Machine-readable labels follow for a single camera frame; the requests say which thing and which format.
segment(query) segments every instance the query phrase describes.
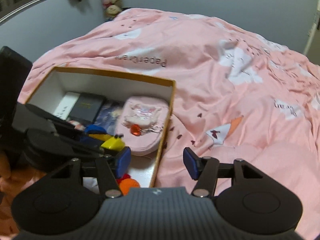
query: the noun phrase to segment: screw head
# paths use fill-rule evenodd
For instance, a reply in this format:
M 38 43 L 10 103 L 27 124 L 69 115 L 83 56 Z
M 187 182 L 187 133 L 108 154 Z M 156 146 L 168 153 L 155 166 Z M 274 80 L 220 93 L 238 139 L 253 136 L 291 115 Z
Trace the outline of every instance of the screw head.
M 198 188 L 193 192 L 193 195 L 196 197 L 207 197 L 209 196 L 209 191 L 203 188 Z
M 121 192 L 117 189 L 109 189 L 105 193 L 108 198 L 117 198 L 121 196 Z

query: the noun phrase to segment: bed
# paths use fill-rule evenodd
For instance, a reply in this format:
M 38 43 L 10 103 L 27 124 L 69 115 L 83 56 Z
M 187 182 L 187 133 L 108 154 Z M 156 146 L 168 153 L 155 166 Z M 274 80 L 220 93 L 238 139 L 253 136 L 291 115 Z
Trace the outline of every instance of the bed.
M 297 232 L 304 239 L 320 233 L 320 73 L 305 56 L 215 17 L 135 8 L 40 57 L 19 101 L 56 65 L 176 80 L 155 186 L 194 187 L 184 147 L 224 163 L 243 158 L 300 198 Z M 219 180 L 216 193 L 230 183 Z M 0 208 L 11 225 L 8 207 Z

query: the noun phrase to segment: orange ball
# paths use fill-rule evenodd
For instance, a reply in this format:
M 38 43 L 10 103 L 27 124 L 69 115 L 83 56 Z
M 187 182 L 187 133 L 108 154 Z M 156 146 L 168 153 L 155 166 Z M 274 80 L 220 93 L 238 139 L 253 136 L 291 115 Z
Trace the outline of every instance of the orange ball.
M 139 182 L 137 182 L 135 179 L 124 179 L 119 184 L 119 188 L 123 195 L 127 195 L 132 187 L 140 187 Z

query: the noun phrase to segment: pink bag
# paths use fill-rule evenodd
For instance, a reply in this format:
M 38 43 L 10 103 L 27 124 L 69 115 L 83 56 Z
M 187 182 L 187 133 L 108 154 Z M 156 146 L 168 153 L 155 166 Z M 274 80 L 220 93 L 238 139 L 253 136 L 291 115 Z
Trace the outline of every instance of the pink bag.
M 133 155 L 143 156 L 156 151 L 168 111 L 168 103 L 162 99 L 130 97 L 116 125 L 116 134 L 124 135 L 123 141 Z

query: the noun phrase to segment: open box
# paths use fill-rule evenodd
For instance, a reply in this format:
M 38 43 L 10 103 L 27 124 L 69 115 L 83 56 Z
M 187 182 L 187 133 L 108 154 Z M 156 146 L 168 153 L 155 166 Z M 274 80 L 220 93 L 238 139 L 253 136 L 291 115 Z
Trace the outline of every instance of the open box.
M 132 155 L 128 170 L 141 187 L 152 187 L 172 113 L 174 91 L 174 80 L 111 70 L 54 67 L 30 95 L 27 103 L 53 114 L 67 92 L 92 93 L 122 102 L 131 96 L 148 96 L 165 100 L 169 105 L 169 111 L 158 150 L 146 156 Z

